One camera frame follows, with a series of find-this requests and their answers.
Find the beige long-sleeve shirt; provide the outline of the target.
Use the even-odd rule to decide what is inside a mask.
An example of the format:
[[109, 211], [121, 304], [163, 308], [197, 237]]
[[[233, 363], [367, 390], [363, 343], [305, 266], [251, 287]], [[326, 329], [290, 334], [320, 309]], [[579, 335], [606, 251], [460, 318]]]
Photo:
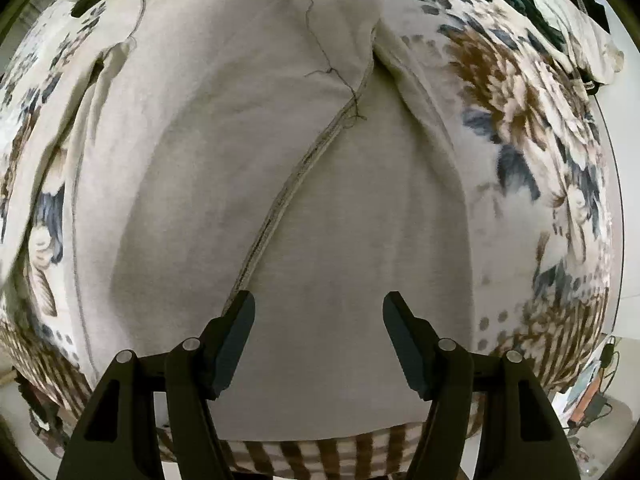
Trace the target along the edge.
[[1, 322], [94, 385], [115, 353], [255, 324], [229, 441], [418, 422], [398, 290], [471, 335], [464, 199], [416, 0], [54, 0], [1, 83]]

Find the crumpled white cloth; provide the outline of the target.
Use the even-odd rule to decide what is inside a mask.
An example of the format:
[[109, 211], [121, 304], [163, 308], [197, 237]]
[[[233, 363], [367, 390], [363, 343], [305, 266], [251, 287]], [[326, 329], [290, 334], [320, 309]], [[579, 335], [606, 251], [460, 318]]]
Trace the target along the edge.
[[558, 30], [570, 62], [598, 84], [612, 84], [624, 66], [624, 54], [612, 37], [570, 0], [534, 0], [546, 22]]

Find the floral bed cover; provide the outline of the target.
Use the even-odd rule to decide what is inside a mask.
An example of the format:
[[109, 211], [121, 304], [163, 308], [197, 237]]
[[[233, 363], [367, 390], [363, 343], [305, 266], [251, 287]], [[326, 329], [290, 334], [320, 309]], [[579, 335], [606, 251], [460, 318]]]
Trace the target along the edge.
[[[606, 166], [588, 75], [504, 0], [416, 2], [424, 19], [408, 47], [434, 84], [470, 251], [471, 335], [437, 331], [484, 356], [520, 352], [544, 390], [566, 389], [598, 342], [611, 279]], [[1, 348], [73, 416], [98, 384], [81, 385], [65, 358], [5, 333], [2, 322]], [[238, 471], [391, 477], [407, 470], [425, 416], [344, 438], [221, 443]]]

